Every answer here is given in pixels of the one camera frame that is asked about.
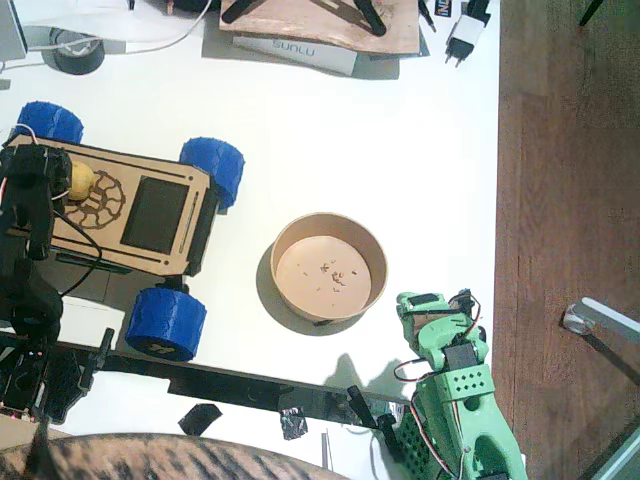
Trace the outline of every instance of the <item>white table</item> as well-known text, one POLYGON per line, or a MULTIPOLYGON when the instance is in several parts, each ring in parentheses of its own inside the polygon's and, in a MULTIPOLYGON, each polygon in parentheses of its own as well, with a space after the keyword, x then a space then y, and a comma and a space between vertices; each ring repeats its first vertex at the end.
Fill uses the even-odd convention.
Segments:
MULTIPOLYGON (((451 296, 471 288, 491 344, 499 4, 492 3, 475 51, 456 69, 444 64, 445 40, 459 17, 454 3, 451 19, 434 17, 437 34, 423 23, 432 57, 403 60, 397 81, 202 58, 196 32, 156 53, 108 55, 83 77, 46 66, 6 70, 12 85, 0 92, 0 125, 14 122, 27 102, 46 100, 82 119, 88 145, 175 160, 191 137, 236 146, 247 162, 237 203, 216 218, 202 271, 188 280, 208 310, 192 364, 330 388, 357 383, 382 397, 406 397, 412 387, 402 390, 391 374, 415 357, 395 314, 398 293, 451 296), (301 320, 273 289, 261 286, 259 294, 256 287, 268 276, 265 252, 280 230, 316 211, 362 223, 389 265, 382 298, 350 328, 326 336, 284 326, 301 320)), ((31 53, 24 63, 39 61, 31 53)), ((109 281, 100 272, 93 281, 103 282, 117 310, 133 304, 124 292, 131 277, 109 281)), ((120 327, 123 313, 87 315, 96 308, 67 301, 60 340, 97 345, 96 332, 120 327)))

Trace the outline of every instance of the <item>duct tape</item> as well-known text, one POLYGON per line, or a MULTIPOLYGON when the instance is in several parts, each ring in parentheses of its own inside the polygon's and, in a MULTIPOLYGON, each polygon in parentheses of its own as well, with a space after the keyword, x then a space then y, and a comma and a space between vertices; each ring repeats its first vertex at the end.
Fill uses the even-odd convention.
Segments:
MULTIPOLYGON (((51 45, 61 45, 83 38, 91 38, 91 36, 59 28, 52 28, 49 33, 51 45)), ((104 42, 102 40, 93 40, 77 45, 68 45, 53 50, 52 53, 56 66, 64 73, 86 75, 102 65, 104 61, 104 42)))

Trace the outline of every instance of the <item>black metal bracket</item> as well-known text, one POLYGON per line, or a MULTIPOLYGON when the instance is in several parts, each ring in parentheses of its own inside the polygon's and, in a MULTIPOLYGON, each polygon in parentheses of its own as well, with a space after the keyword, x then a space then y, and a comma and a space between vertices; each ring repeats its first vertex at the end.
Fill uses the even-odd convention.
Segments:
POLYGON ((0 234, 14 224, 30 224, 28 256, 46 259, 53 235, 53 210, 64 211, 64 195, 57 200, 52 197, 71 186, 69 155, 35 143, 7 147, 0 152, 0 179, 6 182, 0 204, 0 234))
POLYGON ((356 385, 353 385, 347 388, 347 393, 351 397, 349 405, 362 421, 362 425, 373 430, 380 430, 384 435, 384 443, 387 445, 393 460, 395 462, 402 462, 404 460, 404 452, 398 442, 396 432, 393 430, 393 424, 396 423, 395 417, 390 413, 386 413, 380 415, 376 422, 373 419, 373 415, 371 415, 371 410, 369 410, 369 406, 367 402, 365 402, 360 389, 356 385))
POLYGON ((189 285, 184 283, 183 275, 168 275, 163 278, 164 282, 156 283, 156 287, 175 290, 176 292, 189 293, 189 285))
POLYGON ((75 352, 53 349, 46 337, 16 339, 15 350, 0 361, 0 410, 64 423, 69 409, 91 389, 93 374, 104 366, 114 334, 105 330, 99 350, 89 354, 82 370, 75 352))
MULTIPOLYGON (((225 23, 233 23, 242 16, 243 13, 255 0, 236 0, 222 14, 222 21, 225 23)), ((387 27, 376 12, 371 0, 355 0, 356 7, 362 12, 364 18, 371 27, 371 32, 376 37, 381 37, 387 33, 387 27)))

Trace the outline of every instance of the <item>blue wheel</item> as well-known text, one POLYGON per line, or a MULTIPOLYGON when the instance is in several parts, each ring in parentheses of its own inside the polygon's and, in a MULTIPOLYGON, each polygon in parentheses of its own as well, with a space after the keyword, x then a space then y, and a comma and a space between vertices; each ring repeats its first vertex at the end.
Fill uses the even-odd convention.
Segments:
MULTIPOLYGON (((29 125, 38 137, 70 143, 80 143, 84 130, 73 113, 48 102, 27 103, 22 107, 18 123, 29 125)), ((16 127, 15 132, 29 134, 23 127, 16 127)))
POLYGON ((187 293, 147 288, 136 298, 125 339, 141 353, 186 362, 196 355, 206 315, 187 293))
POLYGON ((199 167, 213 177, 220 209, 235 203, 244 169, 244 157, 235 147, 215 138, 192 138, 182 147, 180 163, 199 167))

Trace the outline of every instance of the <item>round paper bowl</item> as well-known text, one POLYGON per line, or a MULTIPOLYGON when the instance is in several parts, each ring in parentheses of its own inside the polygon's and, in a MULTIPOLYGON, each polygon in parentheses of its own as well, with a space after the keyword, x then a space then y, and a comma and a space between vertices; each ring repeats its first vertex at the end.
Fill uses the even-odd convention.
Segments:
POLYGON ((335 213, 313 213, 280 233, 271 275, 289 308, 326 325, 361 315, 380 298, 387 261, 362 225, 335 213))

